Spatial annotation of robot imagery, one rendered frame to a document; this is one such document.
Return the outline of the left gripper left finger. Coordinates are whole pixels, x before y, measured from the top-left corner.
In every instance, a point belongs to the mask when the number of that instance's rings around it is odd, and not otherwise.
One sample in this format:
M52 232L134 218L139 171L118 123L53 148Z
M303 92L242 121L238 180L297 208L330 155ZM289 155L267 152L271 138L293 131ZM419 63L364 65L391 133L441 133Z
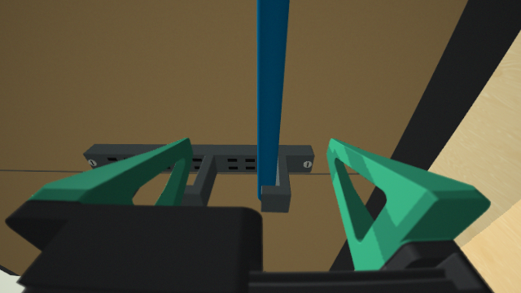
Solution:
M134 205L134 192L175 164L158 206L181 206L193 151L189 138L45 184L30 199Z

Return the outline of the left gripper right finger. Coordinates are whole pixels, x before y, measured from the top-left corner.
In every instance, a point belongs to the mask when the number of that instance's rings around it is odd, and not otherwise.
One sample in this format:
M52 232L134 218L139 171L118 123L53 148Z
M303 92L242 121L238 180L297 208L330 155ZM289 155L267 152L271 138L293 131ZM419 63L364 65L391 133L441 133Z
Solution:
M330 140L326 156L355 271L379 270L407 242L454 240L491 205L472 185L336 138ZM387 196L375 221L344 163Z

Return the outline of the blue bar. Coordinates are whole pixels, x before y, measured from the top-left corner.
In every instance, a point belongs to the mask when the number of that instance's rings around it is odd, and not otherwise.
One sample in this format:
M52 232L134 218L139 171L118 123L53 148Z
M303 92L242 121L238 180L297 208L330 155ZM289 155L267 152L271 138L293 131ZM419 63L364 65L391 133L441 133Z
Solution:
M275 186L290 0L257 0L257 197Z

